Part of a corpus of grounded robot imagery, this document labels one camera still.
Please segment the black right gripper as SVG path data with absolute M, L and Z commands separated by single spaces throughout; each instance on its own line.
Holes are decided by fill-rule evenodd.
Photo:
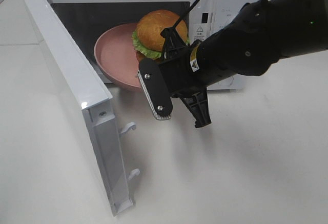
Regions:
M 211 124 L 207 87 L 213 83 L 213 46 L 207 42 L 165 44 L 163 53 L 166 59 L 159 66 L 150 58 L 138 65 L 137 76 L 153 116 L 171 118 L 172 96 L 179 97 L 193 115 L 195 128 Z

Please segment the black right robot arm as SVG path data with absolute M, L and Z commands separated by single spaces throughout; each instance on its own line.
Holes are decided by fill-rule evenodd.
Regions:
M 171 100 L 179 98 L 201 128 L 211 123 L 208 86 L 236 74 L 260 76 L 280 59 L 327 49 L 327 0 L 247 3 L 230 24 L 191 45 L 175 27 L 161 36 L 161 62 L 145 58 L 138 70 L 152 113 L 169 119 Z

